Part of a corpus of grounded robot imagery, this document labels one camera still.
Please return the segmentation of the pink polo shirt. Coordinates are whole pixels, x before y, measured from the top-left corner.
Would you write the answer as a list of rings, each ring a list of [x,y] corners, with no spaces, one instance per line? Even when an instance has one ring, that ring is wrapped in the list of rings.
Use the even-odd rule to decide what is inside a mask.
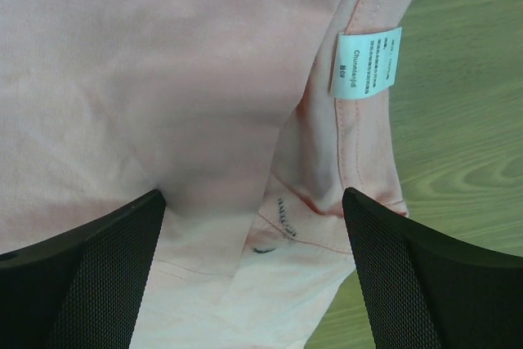
[[[406,215],[389,96],[339,35],[412,0],[1,0],[1,250],[158,189],[134,348],[303,348],[354,269],[342,195]]]

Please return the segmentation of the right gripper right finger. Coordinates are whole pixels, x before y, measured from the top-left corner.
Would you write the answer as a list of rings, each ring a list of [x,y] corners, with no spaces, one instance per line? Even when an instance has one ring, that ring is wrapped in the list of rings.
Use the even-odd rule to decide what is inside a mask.
[[[377,348],[520,348],[522,259],[455,239],[355,188],[342,206]]]

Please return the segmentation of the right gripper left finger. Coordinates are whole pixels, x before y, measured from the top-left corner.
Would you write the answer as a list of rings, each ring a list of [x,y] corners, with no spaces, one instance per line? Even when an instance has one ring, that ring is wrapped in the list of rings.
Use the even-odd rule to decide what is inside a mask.
[[[3,348],[130,346],[166,202],[151,192],[1,256]]]

